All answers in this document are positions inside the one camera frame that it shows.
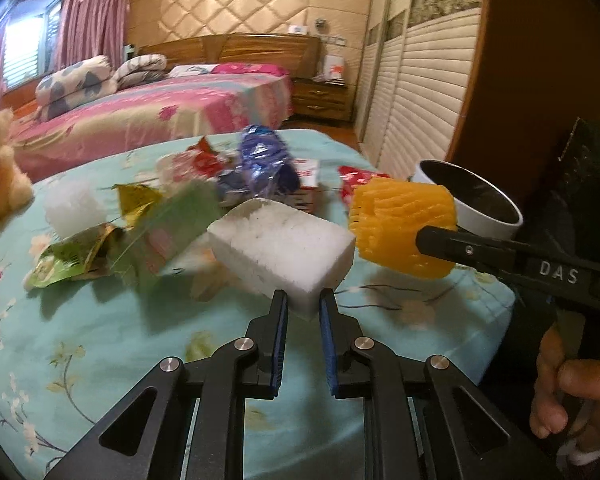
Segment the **bare right hand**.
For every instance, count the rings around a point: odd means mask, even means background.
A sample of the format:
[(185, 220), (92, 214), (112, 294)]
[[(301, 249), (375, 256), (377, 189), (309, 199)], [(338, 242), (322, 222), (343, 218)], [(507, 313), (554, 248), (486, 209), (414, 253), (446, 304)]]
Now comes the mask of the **bare right hand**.
[(600, 451), (600, 361), (568, 360), (556, 328), (540, 344), (536, 369), (539, 377), (531, 407), (530, 428), (540, 439), (565, 430), (569, 416), (558, 401), (562, 393), (593, 402), (588, 422), (577, 437), (582, 452)]

